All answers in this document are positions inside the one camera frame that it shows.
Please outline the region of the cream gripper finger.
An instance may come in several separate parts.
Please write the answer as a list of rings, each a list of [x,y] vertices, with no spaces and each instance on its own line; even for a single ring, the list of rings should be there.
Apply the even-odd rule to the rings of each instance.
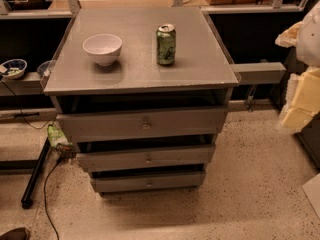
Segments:
[[[300,132],[320,112],[320,68],[308,67],[301,75],[289,77],[278,121],[282,133]]]
[[[295,47],[297,45],[297,36],[302,22],[299,21],[279,34],[275,44],[284,48]]]

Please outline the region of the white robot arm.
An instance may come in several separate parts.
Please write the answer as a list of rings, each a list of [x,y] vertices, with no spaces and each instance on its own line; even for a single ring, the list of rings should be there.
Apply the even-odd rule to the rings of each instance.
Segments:
[[[279,115],[278,128],[294,134],[320,112],[320,1],[302,21],[280,34],[275,43],[285,48],[295,47],[296,58],[307,65],[301,75],[290,75],[286,103]]]

